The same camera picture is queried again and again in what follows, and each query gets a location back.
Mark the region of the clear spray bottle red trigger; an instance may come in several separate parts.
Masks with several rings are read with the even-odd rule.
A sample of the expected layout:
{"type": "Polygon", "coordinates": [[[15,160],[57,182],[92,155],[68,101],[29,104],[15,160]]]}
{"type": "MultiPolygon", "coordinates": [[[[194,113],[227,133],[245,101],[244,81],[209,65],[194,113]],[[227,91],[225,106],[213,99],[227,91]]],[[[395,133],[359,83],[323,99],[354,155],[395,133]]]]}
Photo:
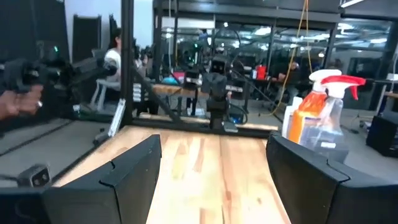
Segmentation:
{"type": "Polygon", "coordinates": [[[346,145],[344,133],[341,130],[341,112],[343,98],[348,88],[355,100],[358,99],[358,87],[366,83],[364,78],[349,75],[338,75],[324,78],[321,84],[327,90],[325,106],[319,114],[318,121],[307,120],[300,145],[313,149],[322,142],[330,142],[332,148],[349,147],[346,145]]]}

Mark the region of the white chair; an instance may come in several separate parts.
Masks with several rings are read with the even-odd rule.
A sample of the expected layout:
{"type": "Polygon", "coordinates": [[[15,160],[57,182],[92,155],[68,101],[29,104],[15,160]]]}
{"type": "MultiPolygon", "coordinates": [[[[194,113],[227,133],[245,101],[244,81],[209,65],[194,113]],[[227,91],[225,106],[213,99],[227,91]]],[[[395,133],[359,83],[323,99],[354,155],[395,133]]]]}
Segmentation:
{"type": "Polygon", "coordinates": [[[102,113],[104,112],[104,102],[106,97],[106,91],[108,89],[112,90],[120,90],[119,82],[109,82],[105,79],[97,79],[96,80],[96,90],[91,97],[90,106],[96,112],[102,113]]]}

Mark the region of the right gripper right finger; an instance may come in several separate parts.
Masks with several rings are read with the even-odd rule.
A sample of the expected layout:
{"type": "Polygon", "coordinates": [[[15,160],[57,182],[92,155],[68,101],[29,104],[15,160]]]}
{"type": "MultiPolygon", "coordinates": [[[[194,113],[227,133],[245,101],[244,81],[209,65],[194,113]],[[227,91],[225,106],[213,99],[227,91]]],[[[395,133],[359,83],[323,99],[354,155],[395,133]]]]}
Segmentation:
{"type": "Polygon", "coordinates": [[[272,180],[292,224],[398,224],[398,183],[269,136],[272,180]]]}

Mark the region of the person's hand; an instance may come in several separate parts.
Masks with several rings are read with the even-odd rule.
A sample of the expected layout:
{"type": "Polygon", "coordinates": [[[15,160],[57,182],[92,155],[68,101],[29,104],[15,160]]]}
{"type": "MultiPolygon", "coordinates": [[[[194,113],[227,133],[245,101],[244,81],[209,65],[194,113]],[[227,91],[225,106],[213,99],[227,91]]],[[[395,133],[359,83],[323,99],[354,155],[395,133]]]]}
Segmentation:
{"type": "Polygon", "coordinates": [[[0,96],[0,120],[17,116],[21,113],[36,114],[40,108],[42,85],[33,85],[29,92],[20,94],[6,90],[0,96]]]}

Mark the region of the person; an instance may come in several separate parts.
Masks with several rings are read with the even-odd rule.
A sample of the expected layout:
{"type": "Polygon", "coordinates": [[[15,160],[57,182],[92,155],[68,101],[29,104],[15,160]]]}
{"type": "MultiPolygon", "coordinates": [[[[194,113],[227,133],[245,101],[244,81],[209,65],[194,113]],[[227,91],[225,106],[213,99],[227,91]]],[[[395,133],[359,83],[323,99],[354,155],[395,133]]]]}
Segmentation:
{"type": "Polygon", "coordinates": [[[104,56],[104,62],[116,69],[114,75],[107,77],[107,81],[119,82],[121,79],[121,28],[116,28],[111,33],[108,50],[104,56]]]}
{"type": "Polygon", "coordinates": [[[300,66],[297,62],[292,62],[291,65],[280,63],[277,64],[274,77],[278,82],[281,82],[277,92],[276,100],[283,96],[284,91],[287,90],[289,101],[288,105],[291,105],[293,98],[297,96],[298,89],[295,84],[300,80],[300,66]]]}

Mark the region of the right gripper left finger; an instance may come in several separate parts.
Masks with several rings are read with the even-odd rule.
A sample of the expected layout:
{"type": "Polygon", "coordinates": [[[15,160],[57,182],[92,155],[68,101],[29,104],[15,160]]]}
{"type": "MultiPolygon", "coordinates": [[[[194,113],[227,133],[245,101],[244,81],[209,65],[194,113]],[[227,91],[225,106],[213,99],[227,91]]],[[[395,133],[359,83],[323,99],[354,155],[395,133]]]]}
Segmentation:
{"type": "Polygon", "coordinates": [[[161,157],[153,134],[62,187],[0,188],[0,224],[146,224],[161,157]]]}

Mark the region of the black computer tower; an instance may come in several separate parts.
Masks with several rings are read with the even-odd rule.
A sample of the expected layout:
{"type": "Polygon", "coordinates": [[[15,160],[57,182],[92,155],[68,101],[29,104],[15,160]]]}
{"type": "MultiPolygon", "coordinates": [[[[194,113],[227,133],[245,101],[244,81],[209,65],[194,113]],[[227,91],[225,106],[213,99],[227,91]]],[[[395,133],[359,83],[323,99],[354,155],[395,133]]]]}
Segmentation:
{"type": "Polygon", "coordinates": [[[398,118],[373,117],[366,145],[383,156],[398,158],[398,118]]]}

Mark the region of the orange cleaner spray bottle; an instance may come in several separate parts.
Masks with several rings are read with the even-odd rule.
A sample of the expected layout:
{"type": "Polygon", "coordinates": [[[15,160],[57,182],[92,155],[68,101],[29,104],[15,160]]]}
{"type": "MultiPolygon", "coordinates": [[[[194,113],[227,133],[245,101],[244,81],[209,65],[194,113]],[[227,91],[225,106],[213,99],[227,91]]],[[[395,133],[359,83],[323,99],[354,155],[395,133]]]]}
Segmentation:
{"type": "Polygon", "coordinates": [[[318,121],[327,98],[326,88],[321,84],[321,81],[324,78],[338,75],[342,75],[341,70],[338,69],[321,69],[310,74],[309,79],[313,82],[313,87],[293,113],[287,135],[289,140],[299,144],[307,120],[318,121]]]}

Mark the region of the wooden background table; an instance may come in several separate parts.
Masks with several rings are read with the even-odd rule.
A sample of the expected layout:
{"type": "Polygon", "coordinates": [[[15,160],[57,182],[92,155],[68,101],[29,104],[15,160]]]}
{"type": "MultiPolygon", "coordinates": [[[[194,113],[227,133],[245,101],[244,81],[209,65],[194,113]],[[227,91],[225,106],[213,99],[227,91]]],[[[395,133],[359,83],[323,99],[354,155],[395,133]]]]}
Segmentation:
{"type": "Polygon", "coordinates": [[[207,97],[206,100],[206,111],[204,116],[210,114],[209,119],[212,121],[229,121],[229,109],[231,104],[228,98],[228,92],[231,91],[233,86],[225,85],[221,82],[219,85],[210,84],[208,86],[202,86],[199,88],[186,89],[176,85],[163,85],[155,84],[151,87],[146,87],[146,91],[149,94],[149,98],[156,101],[159,106],[164,110],[165,114],[174,122],[181,122],[181,109],[182,109],[182,98],[192,100],[192,108],[190,116],[196,116],[196,105],[200,97],[207,97]],[[177,96],[178,97],[178,112],[174,113],[173,109],[164,102],[161,96],[177,96]]]}

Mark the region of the black aluminium table frame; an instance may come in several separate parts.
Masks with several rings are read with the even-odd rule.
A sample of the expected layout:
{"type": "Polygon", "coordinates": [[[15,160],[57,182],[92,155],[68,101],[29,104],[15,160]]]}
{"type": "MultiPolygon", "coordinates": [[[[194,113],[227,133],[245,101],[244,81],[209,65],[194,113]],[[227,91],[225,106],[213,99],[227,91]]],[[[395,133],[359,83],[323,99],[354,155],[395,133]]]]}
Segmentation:
{"type": "Polygon", "coordinates": [[[210,119],[198,119],[191,117],[181,117],[181,122],[174,122],[168,116],[145,115],[144,118],[134,120],[132,117],[133,86],[138,81],[141,85],[142,97],[145,96],[146,87],[151,87],[151,83],[142,77],[136,64],[132,61],[132,38],[133,38],[133,14],[134,0],[121,0],[122,3],[122,44],[121,44],[121,98],[113,116],[113,120],[107,132],[101,132],[95,136],[93,144],[99,146],[105,141],[113,138],[119,128],[125,124],[142,126],[147,128],[171,129],[178,131],[188,131],[195,133],[217,134],[226,136],[240,136],[247,138],[267,139],[272,132],[277,132],[277,126],[263,124],[237,124],[238,132],[228,133],[223,130],[210,129],[210,119]]]}

